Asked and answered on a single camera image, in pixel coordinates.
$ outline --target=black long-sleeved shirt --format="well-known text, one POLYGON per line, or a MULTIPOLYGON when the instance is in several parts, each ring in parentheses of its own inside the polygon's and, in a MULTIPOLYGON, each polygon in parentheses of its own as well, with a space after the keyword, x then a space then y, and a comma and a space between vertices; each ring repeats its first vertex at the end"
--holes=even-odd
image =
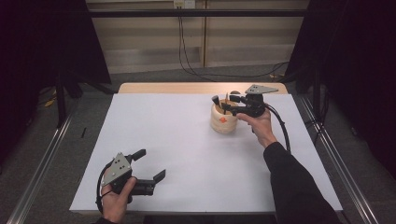
MULTIPOLYGON (((263 153, 271 172, 278 224, 341 223, 311 174, 283 146, 275 142, 263 153)), ((112 224, 101 218, 97 224, 112 224)))

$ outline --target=beige container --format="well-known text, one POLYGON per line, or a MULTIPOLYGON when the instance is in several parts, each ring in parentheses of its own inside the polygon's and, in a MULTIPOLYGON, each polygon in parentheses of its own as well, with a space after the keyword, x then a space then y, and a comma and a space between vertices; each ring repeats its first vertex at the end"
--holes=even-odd
MULTIPOLYGON (((238 104, 228 101, 227 104, 232 106, 238 106, 238 104)), ((212 105, 210 126, 213 130, 218 133, 230 133, 236 128, 238 119, 233 116, 230 111, 227 111, 224 115, 224 110, 219 108, 217 105, 212 105)))

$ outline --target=wall socket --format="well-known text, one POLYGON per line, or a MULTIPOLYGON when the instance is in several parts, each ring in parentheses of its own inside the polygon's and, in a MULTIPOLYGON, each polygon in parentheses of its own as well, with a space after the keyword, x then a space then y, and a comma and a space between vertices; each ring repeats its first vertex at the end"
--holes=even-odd
POLYGON ((174 8, 195 8, 195 0, 174 0, 174 8))

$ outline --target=white sheet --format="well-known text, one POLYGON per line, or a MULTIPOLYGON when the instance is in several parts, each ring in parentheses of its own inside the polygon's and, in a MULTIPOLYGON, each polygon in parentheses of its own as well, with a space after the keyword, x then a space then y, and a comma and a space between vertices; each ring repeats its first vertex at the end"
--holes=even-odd
MULTIPOLYGON (((263 148, 250 126, 238 121, 230 134, 210 127, 213 94, 116 94, 70 210, 96 213, 96 183, 118 152, 147 155, 133 161, 133 175, 151 179, 162 169, 166 178, 153 196, 134 196, 128 211, 147 214, 274 212, 270 173, 263 148)), ((334 210, 342 210, 318 153, 291 95, 268 94, 286 122, 291 153, 311 173, 334 210)), ((285 146, 275 116, 273 129, 285 146)))

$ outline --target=table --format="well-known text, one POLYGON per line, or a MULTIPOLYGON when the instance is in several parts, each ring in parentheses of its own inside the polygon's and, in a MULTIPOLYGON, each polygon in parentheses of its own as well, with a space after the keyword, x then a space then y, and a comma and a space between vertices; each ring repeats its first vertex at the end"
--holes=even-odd
MULTIPOLYGON (((213 94, 244 92, 251 84, 123 84, 120 94, 113 97, 70 210, 97 213, 93 189, 99 170, 118 151, 132 154, 145 148, 148 155, 133 163, 134 175, 149 179, 162 169, 167 175, 153 196, 135 196, 128 211, 153 215, 274 213, 270 173, 250 127, 238 124, 231 135, 224 135, 214 132, 208 123, 213 94), (181 107, 187 112, 180 113, 181 107)), ((287 93, 283 84, 254 84, 287 93)), ((292 97, 267 94, 264 101, 277 108, 286 122, 292 154, 315 178, 334 210, 342 210, 292 97)), ((273 129, 284 145, 276 121, 273 129)))

